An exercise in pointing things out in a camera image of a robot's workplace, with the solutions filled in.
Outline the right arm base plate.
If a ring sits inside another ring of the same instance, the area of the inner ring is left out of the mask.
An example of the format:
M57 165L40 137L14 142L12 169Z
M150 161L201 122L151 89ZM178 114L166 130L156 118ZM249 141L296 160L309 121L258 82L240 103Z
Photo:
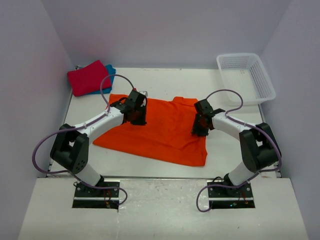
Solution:
M207 189L209 207L214 209L254 209L255 202L250 183L231 189L209 187Z

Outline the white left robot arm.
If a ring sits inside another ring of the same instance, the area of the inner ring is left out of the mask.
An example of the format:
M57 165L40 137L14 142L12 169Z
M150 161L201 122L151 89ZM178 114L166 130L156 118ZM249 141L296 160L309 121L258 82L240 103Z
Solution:
M135 126L147 124L148 93L133 89L127 97L111 103L97 116L83 123L60 127L50 157L86 185L86 190L97 197L103 193L103 177L88 163L89 147L107 131L125 123Z

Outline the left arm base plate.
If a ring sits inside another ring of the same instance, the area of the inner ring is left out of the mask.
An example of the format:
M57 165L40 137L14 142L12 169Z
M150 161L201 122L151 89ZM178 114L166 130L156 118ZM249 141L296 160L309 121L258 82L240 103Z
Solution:
M94 189L80 182L73 183L75 187L72 208L73 209L119 209L119 181L104 181L100 187L110 189Z

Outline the orange t shirt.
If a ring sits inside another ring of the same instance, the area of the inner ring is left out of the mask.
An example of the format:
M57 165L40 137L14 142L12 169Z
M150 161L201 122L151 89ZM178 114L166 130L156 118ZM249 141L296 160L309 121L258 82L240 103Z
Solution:
M171 101L150 98L146 125L124 123L93 144L115 151L190 167L206 164L206 138L192 135L196 98L176 96Z

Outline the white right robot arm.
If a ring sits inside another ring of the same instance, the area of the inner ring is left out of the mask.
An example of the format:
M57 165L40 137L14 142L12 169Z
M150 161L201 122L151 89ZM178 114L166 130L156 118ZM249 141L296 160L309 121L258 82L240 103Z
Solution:
M218 130L239 141L242 162L225 175L220 185L227 196L235 196L246 182L266 172L266 167L281 162L281 152L267 123L254 125L233 118L221 108L213 109L207 99L196 102L194 107L193 135L206 137L209 131Z

